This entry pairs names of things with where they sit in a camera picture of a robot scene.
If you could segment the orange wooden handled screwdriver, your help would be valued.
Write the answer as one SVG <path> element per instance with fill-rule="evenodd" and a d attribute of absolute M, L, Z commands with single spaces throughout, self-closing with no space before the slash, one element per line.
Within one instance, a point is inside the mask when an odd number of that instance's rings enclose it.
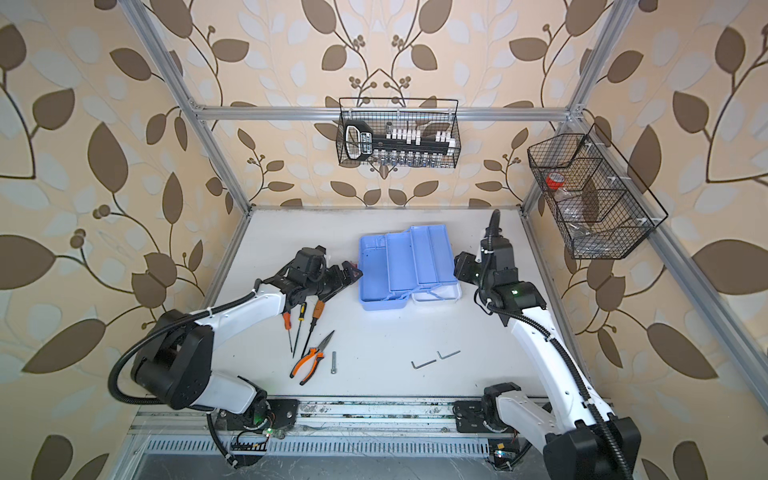
<path fill-rule="evenodd" d="M 325 308 L 325 302 L 323 300 L 318 300 L 315 304 L 315 307 L 312 313 L 310 329 L 305 340 L 304 348 L 302 350 L 302 356 L 305 356 L 309 350 L 310 339 L 312 337 L 316 324 L 323 313 L 324 308 Z"/>

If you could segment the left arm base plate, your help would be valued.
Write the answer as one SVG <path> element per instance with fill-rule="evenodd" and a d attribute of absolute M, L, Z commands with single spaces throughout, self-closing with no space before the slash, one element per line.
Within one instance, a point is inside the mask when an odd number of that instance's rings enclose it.
<path fill-rule="evenodd" d="M 225 411 L 219 419 L 228 431 L 265 432 L 268 429 L 290 430 L 296 423 L 297 399 L 256 400 L 244 413 L 233 414 Z"/>

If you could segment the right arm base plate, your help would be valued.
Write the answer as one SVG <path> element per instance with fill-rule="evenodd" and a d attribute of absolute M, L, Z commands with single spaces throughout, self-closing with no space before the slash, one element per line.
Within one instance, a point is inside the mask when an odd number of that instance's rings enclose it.
<path fill-rule="evenodd" d="M 459 433 L 493 433 L 489 422 L 491 409 L 483 400 L 457 400 L 452 413 Z"/>

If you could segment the yellow black handled screwdriver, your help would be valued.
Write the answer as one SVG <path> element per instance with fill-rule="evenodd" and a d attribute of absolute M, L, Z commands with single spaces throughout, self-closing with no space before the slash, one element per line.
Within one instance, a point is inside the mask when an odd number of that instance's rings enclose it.
<path fill-rule="evenodd" d="M 298 353 L 298 342 L 301 336 L 301 330 L 302 326 L 305 321 L 306 311 L 307 311 L 308 303 L 305 301 L 301 304 L 300 310 L 299 310 L 299 316 L 298 316 L 298 327 L 296 331 L 296 335 L 294 338 L 293 348 L 292 348 L 292 357 L 295 357 Z"/>

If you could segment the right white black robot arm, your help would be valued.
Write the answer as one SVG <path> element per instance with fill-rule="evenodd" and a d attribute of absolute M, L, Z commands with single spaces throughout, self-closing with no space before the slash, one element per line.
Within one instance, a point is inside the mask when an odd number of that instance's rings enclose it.
<path fill-rule="evenodd" d="M 552 479 L 630 479 L 641 434 L 629 417 L 618 417 L 591 385 L 557 333 L 537 287 L 519 277 L 511 242 L 494 210 L 478 254 L 462 252 L 454 274 L 475 286 L 473 300 L 496 315 L 532 362 L 548 397 L 549 409 L 530 401 L 513 383 L 484 391 L 488 429 L 511 428 L 543 456 Z"/>

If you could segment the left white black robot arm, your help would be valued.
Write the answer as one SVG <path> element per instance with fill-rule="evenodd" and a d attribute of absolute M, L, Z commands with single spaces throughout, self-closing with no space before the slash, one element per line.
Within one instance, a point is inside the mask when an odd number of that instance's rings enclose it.
<path fill-rule="evenodd" d="M 253 381 L 214 371 L 214 351 L 261 321 L 288 319 L 310 297 L 317 299 L 314 313 L 321 314 L 328 300 L 362 276 L 350 261 L 328 265 L 324 247 L 304 247 L 276 274 L 256 280 L 243 297 L 193 313 L 163 314 L 116 361 L 108 391 L 124 404 L 204 412 L 216 449 L 231 467 L 239 468 L 241 459 L 216 431 L 219 414 L 228 413 L 242 430 L 266 437 L 289 423 L 273 411 L 267 392 Z"/>

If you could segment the red handled small screwdriver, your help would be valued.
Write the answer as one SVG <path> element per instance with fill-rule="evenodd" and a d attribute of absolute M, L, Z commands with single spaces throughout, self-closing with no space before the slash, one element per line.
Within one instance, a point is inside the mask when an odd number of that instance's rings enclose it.
<path fill-rule="evenodd" d="M 287 332 L 287 335 L 288 335 L 289 349 L 290 349 L 290 352 L 293 353 L 294 352 L 294 347 L 293 347 L 292 333 L 291 333 L 291 331 L 292 331 L 292 321 L 291 321 L 292 315 L 291 315 L 291 312 L 290 311 L 284 312 L 282 314 L 282 317 L 283 317 L 283 321 L 284 321 L 284 328 L 285 328 L 285 330 Z"/>

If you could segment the white blue plastic toolbox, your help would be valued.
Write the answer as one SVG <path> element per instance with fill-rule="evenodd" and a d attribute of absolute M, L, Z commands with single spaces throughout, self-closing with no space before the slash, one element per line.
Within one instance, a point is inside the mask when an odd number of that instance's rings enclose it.
<path fill-rule="evenodd" d="M 457 301 L 454 255 L 444 225 L 412 226 L 359 241 L 359 301 L 366 311 L 402 309 L 410 301 Z"/>

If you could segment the orange handled pliers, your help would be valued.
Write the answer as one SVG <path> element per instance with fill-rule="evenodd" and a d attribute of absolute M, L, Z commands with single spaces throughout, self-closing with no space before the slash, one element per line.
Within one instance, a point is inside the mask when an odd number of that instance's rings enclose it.
<path fill-rule="evenodd" d="M 331 339 L 333 338 L 333 335 L 335 334 L 335 331 L 331 331 L 316 347 L 312 347 L 308 350 L 308 352 L 303 355 L 293 366 L 291 369 L 291 372 L 289 374 L 289 377 L 291 379 L 295 378 L 297 374 L 300 372 L 300 370 L 304 367 L 305 364 L 309 363 L 310 366 L 307 370 L 307 374 L 304 376 L 304 378 L 300 381 L 299 385 L 304 386 L 306 385 L 310 379 L 314 376 L 319 363 L 325 358 L 324 350 L 327 347 L 327 345 L 330 343 Z"/>

